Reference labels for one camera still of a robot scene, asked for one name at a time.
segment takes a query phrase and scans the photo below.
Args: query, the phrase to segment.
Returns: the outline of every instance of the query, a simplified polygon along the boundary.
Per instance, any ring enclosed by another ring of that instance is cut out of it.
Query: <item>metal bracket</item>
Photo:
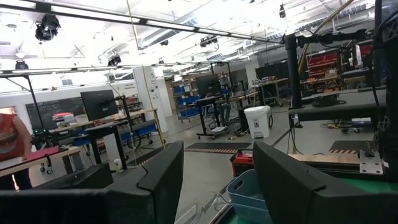
[[[380,154],[376,150],[372,152],[374,156],[366,157],[365,150],[359,151],[359,171],[361,174],[383,175]]]

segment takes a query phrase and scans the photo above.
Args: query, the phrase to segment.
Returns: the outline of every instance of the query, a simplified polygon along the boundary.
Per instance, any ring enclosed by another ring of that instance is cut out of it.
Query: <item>computer monitor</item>
[[[89,121],[119,113],[112,90],[86,91],[80,95]]]
[[[198,93],[200,96],[206,96],[208,93],[221,94],[221,84],[217,75],[205,75],[196,77]]]

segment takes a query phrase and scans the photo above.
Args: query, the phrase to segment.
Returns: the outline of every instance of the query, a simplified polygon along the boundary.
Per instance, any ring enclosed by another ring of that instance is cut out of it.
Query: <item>trash can lid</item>
[[[266,112],[271,108],[269,106],[257,106],[257,107],[252,107],[252,108],[247,108],[244,110],[245,113],[258,113],[258,112]]]

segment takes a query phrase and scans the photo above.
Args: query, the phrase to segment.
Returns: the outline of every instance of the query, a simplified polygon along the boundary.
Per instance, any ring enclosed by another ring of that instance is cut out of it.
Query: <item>blue basket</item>
[[[255,170],[242,173],[227,186],[226,190],[239,217],[258,224],[272,223]]]

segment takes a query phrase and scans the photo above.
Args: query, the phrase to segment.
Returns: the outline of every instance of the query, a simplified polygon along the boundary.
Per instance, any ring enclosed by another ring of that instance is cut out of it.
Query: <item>beam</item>
[[[244,40],[256,40],[261,42],[270,42],[279,44],[280,42],[263,37],[254,37],[246,34],[237,34],[227,31],[207,29],[197,26],[188,26],[176,24],[169,21],[160,21],[146,17],[127,16],[118,12],[100,11],[97,9],[71,6],[66,4],[57,4],[54,2],[37,2],[33,0],[12,0],[7,4],[0,4],[0,8],[15,9],[20,11],[38,12],[44,14],[53,14],[56,16],[75,17],[80,19],[91,19],[96,21],[113,22],[117,24],[131,24],[137,26],[148,26],[160,29],[172,29],[185,32],[194,32],[198,34],[218,35],[221,37],[231,37]]]

